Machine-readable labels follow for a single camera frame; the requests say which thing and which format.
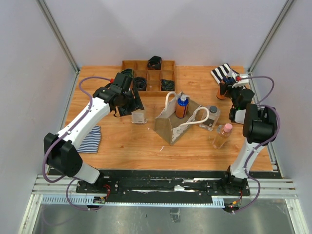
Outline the orange blue pump bottle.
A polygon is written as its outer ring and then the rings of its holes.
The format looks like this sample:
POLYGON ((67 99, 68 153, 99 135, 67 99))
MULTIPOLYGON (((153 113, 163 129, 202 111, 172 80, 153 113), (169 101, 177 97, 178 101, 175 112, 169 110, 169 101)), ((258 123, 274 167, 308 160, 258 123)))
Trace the orange blue pump bottle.
POLYGON ((189 105, 189 95, 182 94, 176 103, 175 114, 177 118, 184 118, 189 105))
POLYGON ((233 85, 232 77, 225 76, 219 83, 219 90, 216 94, 216 97, 219 100, 224 100, 226 98, 226 93, 231 89, 233 85))

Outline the clear bottle white cap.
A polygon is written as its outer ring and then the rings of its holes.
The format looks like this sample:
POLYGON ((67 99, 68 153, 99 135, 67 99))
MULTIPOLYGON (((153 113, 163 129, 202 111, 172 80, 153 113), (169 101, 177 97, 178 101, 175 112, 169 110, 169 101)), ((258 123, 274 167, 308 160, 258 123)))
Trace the clear bottle white cap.
POLYGON ((136 110, 131 114, 131 122, 133 124, 146 124, 148 121, 145 110, 136 110))

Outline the square clear bottle grey cap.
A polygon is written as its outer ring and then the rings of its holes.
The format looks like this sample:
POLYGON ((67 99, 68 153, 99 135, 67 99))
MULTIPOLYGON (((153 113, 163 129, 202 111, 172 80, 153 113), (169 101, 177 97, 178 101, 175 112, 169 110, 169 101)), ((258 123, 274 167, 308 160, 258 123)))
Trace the square clear bottle grey cap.
POLYGON ((207 109, 209 110, 209 118, 205 122, 200 123, 199 127, 212 131, 220 117, 221 110, 216 106, 207 106, 207 109))

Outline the amber bottle pink cap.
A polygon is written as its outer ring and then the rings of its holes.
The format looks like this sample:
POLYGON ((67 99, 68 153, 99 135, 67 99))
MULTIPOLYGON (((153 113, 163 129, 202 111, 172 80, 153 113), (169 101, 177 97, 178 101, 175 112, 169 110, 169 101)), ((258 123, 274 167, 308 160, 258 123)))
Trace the amber bottle pink cap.
POLYGON ((220 149, 231 135, 232 130, 233 125, 230 123, 219 125, 217 128, 217 135, 213 141, 213 147, 215 149, 220 149))

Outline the burlap canvas tote bag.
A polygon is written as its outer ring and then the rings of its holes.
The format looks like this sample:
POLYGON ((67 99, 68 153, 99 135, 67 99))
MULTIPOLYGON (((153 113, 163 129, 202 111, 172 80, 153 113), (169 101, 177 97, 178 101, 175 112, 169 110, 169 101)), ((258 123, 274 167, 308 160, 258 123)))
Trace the burlap canvas tote bag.
POLYGON ((169 145, 173 146, 192 125, 205 122, 209 118, 209 110, 189 97, 189 105, 184 118, 176 117, 176 103, 183 92, 170 91, 166 95, 165 107, 156 117, 154 131, 169 145))

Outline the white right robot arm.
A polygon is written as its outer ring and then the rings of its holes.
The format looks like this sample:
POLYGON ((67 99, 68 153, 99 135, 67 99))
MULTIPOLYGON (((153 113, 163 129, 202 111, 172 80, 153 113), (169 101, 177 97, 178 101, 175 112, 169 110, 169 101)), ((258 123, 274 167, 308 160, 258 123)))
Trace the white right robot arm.
POLYGON ((219 181, 223 193, 235 195, 243 193, 248 186, 249 171, 258 154, 269 142, 275 140, 277 116, 274 109, 253 104, 254 92, 243 86, 236 86, 233 81, 221 81, 217 97, 231 99, 229 120, 243 124, 243 147, 219 181))

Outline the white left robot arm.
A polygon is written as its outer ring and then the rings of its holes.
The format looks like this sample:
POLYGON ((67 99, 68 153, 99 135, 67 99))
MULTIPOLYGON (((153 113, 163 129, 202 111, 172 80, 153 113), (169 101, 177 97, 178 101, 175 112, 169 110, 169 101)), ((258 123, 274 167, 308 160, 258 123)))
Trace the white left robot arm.
POLYGON ((62 177, 83 180, 92 192, 99 193, 104 188, 104 180, 99 178, 100 171, 83 161, 78 148, 93 127, 110 113, 115 117, 128 116, 144 107, 133 77, 126 73, 117 73, 114 79, 93 94, 84 89, 81 91, 89 98, 86 107, 66 127, 44 137, 42 175, 49 183, 58 181, 47 177, 46 166, 50 166, 62 177))

